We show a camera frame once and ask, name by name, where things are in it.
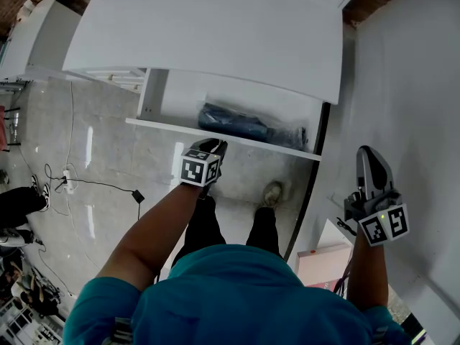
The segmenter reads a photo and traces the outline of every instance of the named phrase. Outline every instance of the gray floor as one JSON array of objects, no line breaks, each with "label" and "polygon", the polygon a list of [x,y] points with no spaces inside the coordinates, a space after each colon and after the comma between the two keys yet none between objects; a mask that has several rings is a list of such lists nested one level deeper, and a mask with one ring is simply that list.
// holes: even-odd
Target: gray floor
[{"label": "gray floor", "polygon": [[[66,163],[72,164],[68,167],[75,167],[80,179],[139,189],[146,198],[141,207],[144,213],[178,184],[178,154],[199,138],[126,124],[126,117],[135,117],[139,100],[128,91],[89,81],[73,82],[72,91],[73,112],[70,82],[64,80],[32,83],[16,103],[22,107],[20,150],[32,172],[43,184],[48,181],[46,163],[55,177],[62,175]],[[9,100],[9,96],[0,96],[0,104],[8,107]],[[246,241],[264,187],[279,180],[285,185],[283,203],[276,213],[283,254],[305,195],[311,165],[310,160],[299,157],[229,144],[223,175],[211,190],[227,242]],[[0,168],[8,172],[10,188],[30,184],[31,172],[19,148],[10,154],[0,152]],[[80,183],[72,195],[53,191],[52,207],[30,215],[29,221],[47,246],[42,254],[46,263],[72,293],[78,294],[137,220],[137,204],[128,193]],[[179,248],[180,242],[172,256]],[[37,246],[26,250],[31,261],[62,287],[41,263]]]}]

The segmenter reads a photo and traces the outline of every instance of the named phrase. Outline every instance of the chair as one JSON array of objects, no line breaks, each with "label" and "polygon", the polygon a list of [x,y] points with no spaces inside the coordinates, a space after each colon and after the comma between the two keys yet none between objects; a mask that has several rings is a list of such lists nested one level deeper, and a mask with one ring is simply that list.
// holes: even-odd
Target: chair
[{"label": "chair", "polygon": [[9,152],[7,147],[21,145],[21,143],[8,143],[8,140],[6,139],[5,128],[5,120],[9,120],[9,118],[5,117],[5,114],[12,111],[18,111],[20,109],[20,107],[15,107],[14,109],[5,110],[5,106],[0,106],[0,151]]}]

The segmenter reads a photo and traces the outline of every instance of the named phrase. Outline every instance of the power outlet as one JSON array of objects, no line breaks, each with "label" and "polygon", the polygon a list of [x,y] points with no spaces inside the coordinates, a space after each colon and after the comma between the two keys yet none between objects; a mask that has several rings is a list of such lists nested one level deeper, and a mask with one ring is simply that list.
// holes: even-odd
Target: power outlet
[{"label": "power outlet", "polygon": [[75,187],[73,185],[73,181],[70,180],[70,171],[69,170],[64,170],[63,171],[63,176],[67,179],[67,184],[64,184],[64,189],[67,194],[73,194],[75,191]]}]

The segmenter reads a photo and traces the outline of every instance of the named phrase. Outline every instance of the sneaker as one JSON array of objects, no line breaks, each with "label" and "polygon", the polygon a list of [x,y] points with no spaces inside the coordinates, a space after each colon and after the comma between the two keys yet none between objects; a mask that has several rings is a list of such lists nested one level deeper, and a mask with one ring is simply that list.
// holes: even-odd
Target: sneaker
[{"label": "sneaker", "polygon": [[282,197],[282,184],[274,181],[267,185],[264,189],[262,202],[259,204],[259,208],[268,207],[276,209],[280,204]]},{"label": "sneaker", "polygon": [[36,175],[32,175],[32,188],[35,189],[35,193],[39,195],[40,193],[38,192],[38,179]]},{"label": "sneaker", "polygon": [[45,184],[43,186],[43,192],[42,196],[45,197],[46,200],[46,206],[43,207],[40,212],[45,212],[49,207],[50,207],[50,186],[48,184]]}]

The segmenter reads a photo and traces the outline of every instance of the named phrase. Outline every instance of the plastic-wrapped package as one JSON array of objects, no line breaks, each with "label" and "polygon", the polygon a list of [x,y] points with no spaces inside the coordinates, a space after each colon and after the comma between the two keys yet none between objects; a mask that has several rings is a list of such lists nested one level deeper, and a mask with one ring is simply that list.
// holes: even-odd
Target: plastic-wrapped package
[{"label": "plastic-wrapped package", "polygon": [[304,126],[285,126],[271,119],[262,121],[260,117],[205,102],[198,115],[198,125],[213,132],[306,151],[308,139]]}]

